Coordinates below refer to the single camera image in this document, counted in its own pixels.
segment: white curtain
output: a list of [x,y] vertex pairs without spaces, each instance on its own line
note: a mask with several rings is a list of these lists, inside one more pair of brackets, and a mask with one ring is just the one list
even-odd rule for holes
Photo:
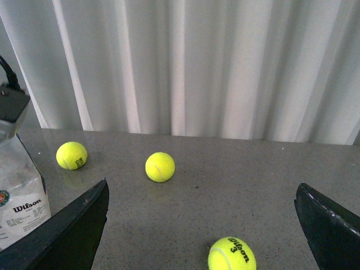
[[359,14],[359,0],[0,0],[0,55],[31,95],[25,126],[351,145]]

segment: tennis ball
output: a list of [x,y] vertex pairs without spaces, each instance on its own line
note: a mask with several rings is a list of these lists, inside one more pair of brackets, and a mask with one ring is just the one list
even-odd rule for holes
[[83,166],[88,157],[85,147],[78,142],[67,142],[56,152],[57,163],[68,170],[76,170]]
[[235,237],[218,240],[210,249],[210,270],[256,270],[257,263],[249,246]]
[[169,180],[175,172],[175,162],[167,153],[157,152],[149,156],[145,163],[147,176],[155,182]]

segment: table surface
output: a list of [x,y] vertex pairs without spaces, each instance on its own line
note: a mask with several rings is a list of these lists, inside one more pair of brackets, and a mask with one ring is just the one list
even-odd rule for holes
[[[305,182],[360,215],[360,147],[237,139],[22,128],[44,176],[54,215],[106,178],[109,211],[93,268],[207,269],[220,238],[244,240],[258,269],[318,269],[294,199]],[[70,171],[56,151],[78,141],[86,165]],[[156,183],[145,173],[154,152],[175,160]]]

